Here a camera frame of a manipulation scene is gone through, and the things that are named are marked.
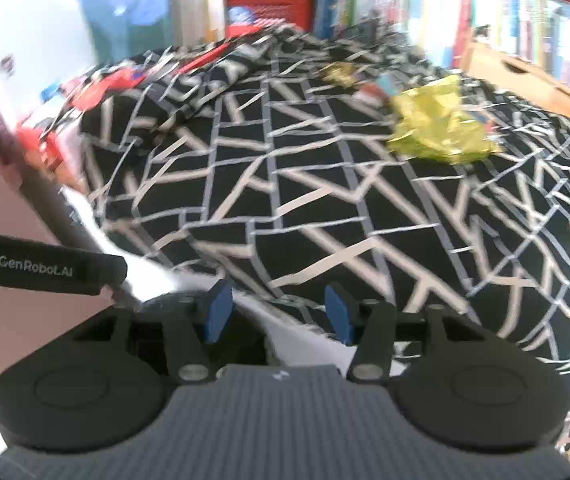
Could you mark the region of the wooden shelf box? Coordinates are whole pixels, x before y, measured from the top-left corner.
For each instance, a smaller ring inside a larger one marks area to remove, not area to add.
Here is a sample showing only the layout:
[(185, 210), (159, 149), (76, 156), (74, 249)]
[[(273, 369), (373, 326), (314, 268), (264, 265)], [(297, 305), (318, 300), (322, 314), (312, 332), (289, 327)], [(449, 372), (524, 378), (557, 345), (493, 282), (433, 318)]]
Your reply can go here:
[(548, 112), (570, 118), (570, 87), (537, 65), (473, 41), (463, 55), (461, 66), (472, 77), (509, 90)]

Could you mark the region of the black white geometric cloth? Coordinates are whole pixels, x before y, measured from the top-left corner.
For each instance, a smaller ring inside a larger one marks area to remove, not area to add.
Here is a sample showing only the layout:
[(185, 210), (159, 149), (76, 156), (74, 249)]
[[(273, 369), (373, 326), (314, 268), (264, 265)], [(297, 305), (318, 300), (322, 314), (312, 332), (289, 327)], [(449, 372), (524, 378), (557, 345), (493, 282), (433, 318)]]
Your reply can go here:
[(461, 76), (501, 150), (447, 165), (395, 154), (399, 117), (337, 84), (343, 64), (414, 90), (445, 76), (398, 37), (369, 47), (289, 26), (183, 75), (153, 76), (80, 119), (97, 225), (112, 244), (329, 333), (324, 289), (415, 312), (442, 304), (552, 365), (570, 389), (570, 118)]

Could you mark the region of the red snack bag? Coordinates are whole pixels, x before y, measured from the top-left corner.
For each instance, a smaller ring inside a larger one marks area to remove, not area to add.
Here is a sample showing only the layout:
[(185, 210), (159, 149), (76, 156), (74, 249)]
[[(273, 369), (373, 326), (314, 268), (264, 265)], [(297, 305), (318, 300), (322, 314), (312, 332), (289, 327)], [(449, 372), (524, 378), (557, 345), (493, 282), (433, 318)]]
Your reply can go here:
[(71, 106), (81, 112), (96, 107), (109, 92), (130, 90), (145, 79), (145, 72), (132, 66), (119, 66), (108, 73), (101, 73), (97, 78), (82, 84), (72, 94)]

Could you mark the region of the pink ribbed suitcase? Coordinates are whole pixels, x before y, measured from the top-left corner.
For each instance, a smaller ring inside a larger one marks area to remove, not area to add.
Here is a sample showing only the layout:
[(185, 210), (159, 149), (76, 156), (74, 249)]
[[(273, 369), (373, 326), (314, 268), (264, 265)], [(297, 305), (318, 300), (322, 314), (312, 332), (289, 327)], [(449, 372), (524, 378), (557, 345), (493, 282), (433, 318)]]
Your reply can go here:
[(0, 375), (70, 328), (106, 309), (124, 277), (102, 255), (61, 189), (0, 136)]

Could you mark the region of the black lined trash bin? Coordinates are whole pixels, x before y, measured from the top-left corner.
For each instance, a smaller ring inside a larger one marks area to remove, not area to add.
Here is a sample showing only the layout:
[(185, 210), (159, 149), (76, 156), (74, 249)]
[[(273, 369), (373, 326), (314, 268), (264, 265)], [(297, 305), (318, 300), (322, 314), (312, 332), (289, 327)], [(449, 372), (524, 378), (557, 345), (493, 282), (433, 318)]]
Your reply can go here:
[(207, 344), (201, 314), (206, 294), (171, 292), (144, 302), (128, 329), (128, 353), (180, 384), (211, 382), (227, 365), (267, 365), (267, 336), (236, 304), (218, 341)]

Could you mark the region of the red plastic basket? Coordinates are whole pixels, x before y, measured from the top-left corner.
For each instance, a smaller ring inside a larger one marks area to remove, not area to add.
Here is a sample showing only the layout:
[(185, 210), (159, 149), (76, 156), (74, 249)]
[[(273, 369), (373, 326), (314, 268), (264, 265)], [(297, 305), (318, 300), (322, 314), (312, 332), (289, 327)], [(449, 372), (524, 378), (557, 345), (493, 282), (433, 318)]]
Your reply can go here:
[(315, 0), (225, 0), (225, 36), (255, 32), (261, 27), (293, 24), (312, 29)]

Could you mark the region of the yellow plastic bag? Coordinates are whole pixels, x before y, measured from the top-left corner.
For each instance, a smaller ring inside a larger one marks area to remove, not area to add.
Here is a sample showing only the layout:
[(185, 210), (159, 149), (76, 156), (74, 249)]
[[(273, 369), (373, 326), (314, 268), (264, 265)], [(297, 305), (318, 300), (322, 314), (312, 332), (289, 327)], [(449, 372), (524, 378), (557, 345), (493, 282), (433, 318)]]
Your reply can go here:
[(387, 148), (393, 154), (448, 165), (478, 162), (503, 152), (494, 127), (463, 104), (462, 79), (448, 75), (390, 99), (399, 117)]

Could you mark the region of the gold foil wrapper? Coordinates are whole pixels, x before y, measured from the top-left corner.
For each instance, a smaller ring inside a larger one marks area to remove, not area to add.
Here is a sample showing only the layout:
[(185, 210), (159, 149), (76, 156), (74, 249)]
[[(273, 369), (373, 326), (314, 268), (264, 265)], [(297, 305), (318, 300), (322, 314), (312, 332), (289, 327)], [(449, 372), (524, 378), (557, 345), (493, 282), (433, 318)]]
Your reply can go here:
[(359, 82), (357, 66), (348, 62), (334, 62), (319, 70), (321, 78), (329, 84), (343, 88), (355, 87)]

